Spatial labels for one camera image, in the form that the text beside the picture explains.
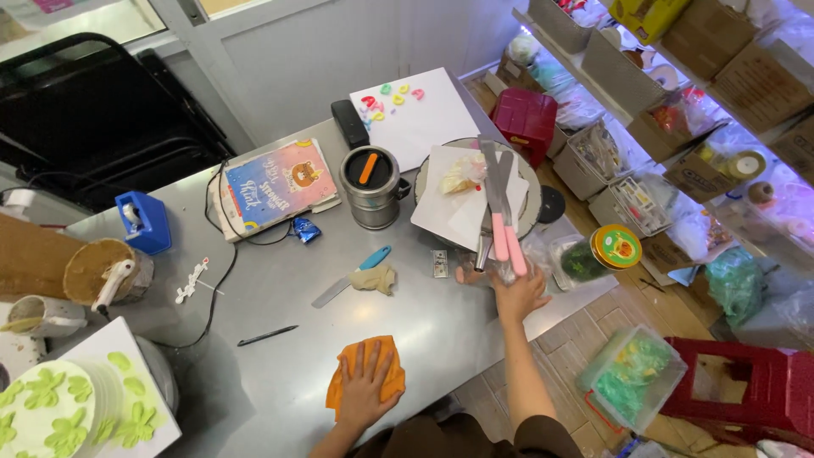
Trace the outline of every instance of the red plastic stool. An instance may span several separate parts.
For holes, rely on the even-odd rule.
[[[667,342],[689,370],[662,414],[694,423],[722,443],[751,445],[771,439],[814,451],[814,355],[736,342],[679,337],[668,337]],[[733,361],[733,379],[749,382],[742,403],[692,399],[699,355]]]
[[[490,117],[510,142],[532,150],[529,164],[533,169],[543,163],[557,120],[557,101],[553,97],[510,87],[497,96]]]

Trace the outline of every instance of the green flower decoration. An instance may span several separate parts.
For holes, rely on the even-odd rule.
[[[54,391],[54,388],[62,385],[65,380],[65,372],[53,375],[48,369],[41,369],[38,376],[40,377],[39,380],[25,384],[25,389],[31,390],[31,394],[24,404],[28,410],[37,407],[53,407],[59,402],[59,396]]]
[[[5,391],[0,393],[0,407],[5,407],[14,402],[17,394],[20,394],[25,389],[22,381],[15,381],[6,388]]]
[[[17,437],[17,430],[11,427],[14,420],[14,412],[0,418],[0,448]]]
[[[120,351],[108,353],[107,360],[113,363],[113,365],[119,368],[119,370],[122,372],[130,370],[130,359]]]
[[[68,377],[68,393],[73,394],[73,400],[83,403],[94,393],[88,379],[80,376]]]
[[[152,439],[153,431],[155,431],[155,426],[151,423],[153,417],[155,417],[155,407],[145,409],[141,401],[133,404],[133,417],[116,430],[116,438],[123,439],[121,446],[133,448],[136,447],[138,441],[146,442]]]
[[[99,445],[107,440],[110,437],[110,434],[113,432],[113,427],[116,426],[116,419],[115,418],[105,418],[99,423],[99,430],[96,432],[96,437],[94,438],[93,442],[90,445]]]
[[[85,408],[80,407],[71,418],[57,418],[51,423],[54,433],[46,438],[45,445],[54,449],[54,458],[68,458],[88,437],[88,430],[79,424],[85,418]]]
[[[144,384],[136,377],[127,377],[121,383],[137,396],[143,396],[146,393]]]

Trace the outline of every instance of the black lid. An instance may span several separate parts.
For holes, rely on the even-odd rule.
[[[366,183],[359,183],[365,165],[370,158],[370,155],[378,155],[376,162],[373,166],[373,171],[370,173]],[[393,175],[393,164],[390,162],[390,157],[382,154],[375,149],[363,149],[355,152],[352,157],[348,158],[345,163],[345,177],[354,187],[360,189],[379,189],[387,184]]]
[[[560,191],[551,186],[542,185],[540,190],[543,196],[543,205],[537,221],[543,224],[551,224],[560,219],[562,214],[565,213],[565,197],[562,196]]]

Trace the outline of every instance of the hand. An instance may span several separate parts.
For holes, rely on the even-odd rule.
[[[496,272],[489,273],[497,299],[497,314],[504,326],[517,324],[522,326],[528,314],[551,301],[551,296],[540,297],[545,291],[545,276],[542,270],[537,265],[533,267],[529,265],[528,260],[526,267],[529,274],[533,272],[533,275],[519,277],[509,286],[503,284],[503,280]]]
[[[351,377],[348,370],[348,358],[342,357],[342,403],[339,406],[339,420],[337,425],[349,425],[360,432],[368,429],[373,423],[379,421],[387,411],[394,408],[404,391],[398,391],[390,399],[379,402],[379,392],[382,390],[384,377],[393,361],[393,352],[388,351],[384,361],[376,369],[379,361],[381,341],[376,341],[370,359],[365,364],[365,343],[359,344],[357,350],[356,367]]]

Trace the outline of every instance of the brown sleeve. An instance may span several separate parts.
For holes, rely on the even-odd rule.
[[[557,458],[583,458],[565,426],[550,416],[530,416],[524,420],[514,433],[514,448],[520,453],[536,451]]]

